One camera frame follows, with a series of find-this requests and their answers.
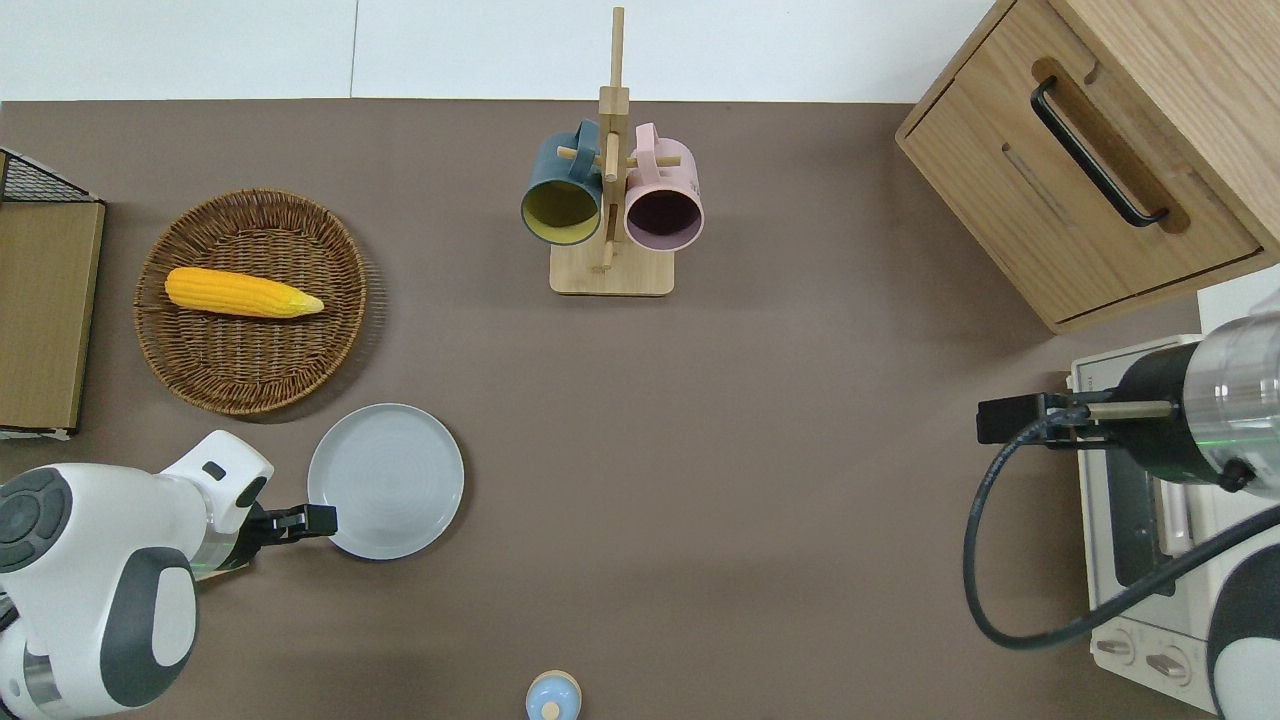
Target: black drawer handle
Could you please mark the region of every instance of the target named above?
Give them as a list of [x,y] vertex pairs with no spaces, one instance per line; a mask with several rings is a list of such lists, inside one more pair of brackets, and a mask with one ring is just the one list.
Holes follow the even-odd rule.
[[1036,117],[1044,123],[1048,132],[1053,133],[1053,137],[1057,138],[1059,145],[1066,150],[1066,154],[1075,160],[1075,164],[1079,165],[1082,170],[1084,170],[1084,174],[1089,176],[1089,179],[1093,181],[1094,187],[1102,192],[1102,196],[1107,199],[1107,202],[1116,209],[1116,213],[1120,213],[1120,217],[1124,218],[1126,223],[1135,228],[1144,228],[1167,215],[1167,208],[1161,208],[1160,210],[1156,210],[1155,214],[1147,215],[1130,202],[1129,197],[1126,197],[1124,191],[1120,190],[1120,186],[1111,179],[1111,176],[1107,174],[1106,169],[1103,169],[1093,155],[1089,154],[1089,150],[1084,146],[1084,143],[1075,137],[1071,128],[1066,127],[1066,123],[1062,122],[1062,118],[1057,117],[1053,108],[1050,108],[1048,99],[1044,97],[1044,94],[1053,87],[1055,82],[1057,82],[1057,76],[1050,76],[1048,79],[1039,83],[1039,87],[1037,87],[1036,92],[1032,94],[1032,109],[1036,110]]

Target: round woven tray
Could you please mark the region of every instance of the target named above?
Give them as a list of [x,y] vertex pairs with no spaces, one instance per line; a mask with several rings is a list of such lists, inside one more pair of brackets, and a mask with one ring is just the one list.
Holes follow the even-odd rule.
[[[164,291],[179,266],[246,273],[324,301],[291,319],[188,310]],[[192,208],[156,241],[133,297],[142,354],[187,402],[225,415],[284,407],[347,357],[367,300],[365,264],[347,228],[315,202],[279,190],[241,190]]]

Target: yellow corn cob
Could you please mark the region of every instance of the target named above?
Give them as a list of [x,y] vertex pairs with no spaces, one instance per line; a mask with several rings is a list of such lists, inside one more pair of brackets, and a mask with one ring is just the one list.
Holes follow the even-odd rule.
[[174,268],[164,290],[177,305],[228,315],[297,318],[324,310],[324,302],[293,286],[205,268]]

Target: mug handle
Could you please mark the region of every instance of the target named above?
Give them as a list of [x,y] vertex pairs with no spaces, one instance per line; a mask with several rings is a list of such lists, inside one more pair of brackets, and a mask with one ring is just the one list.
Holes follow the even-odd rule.
[[596,140],[589,136],[584,142],[582,133],[584,131],[588,133],[599,132],[593,129],[596,127],[595,123],[584,119],[577,124],[577,132],[573,133],[573,145],[577,155],[573,158],[573,164],[568,168],[568,176],[579,182],[586,182],[591,177],[591,170],[595,169],[595,156],[599,154]]
[[636,170],[641,184],[662,179],[658,174],[658,128],[653,123],[636,126]]

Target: mug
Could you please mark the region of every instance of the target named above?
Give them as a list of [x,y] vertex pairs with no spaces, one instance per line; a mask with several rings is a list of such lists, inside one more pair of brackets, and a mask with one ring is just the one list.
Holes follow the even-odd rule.
[[[641,247],[673,252],[689,247],[703,233],[703,200],[698,190],[694,154],[680,141],[658,137],[653,123],[636,127],[635,169],[627,173],[623,227]],[[659,168],[658,158],[680,158],[680,165]]]
[[[558,132],[543,141],[534,159],[529,188],[520,202],[520,217],[531,233],[552,245],[577,245],[600,225],[600,127],[584,119],[577,132]],[[577,151],[572,160],[561,158],[559,146]]]

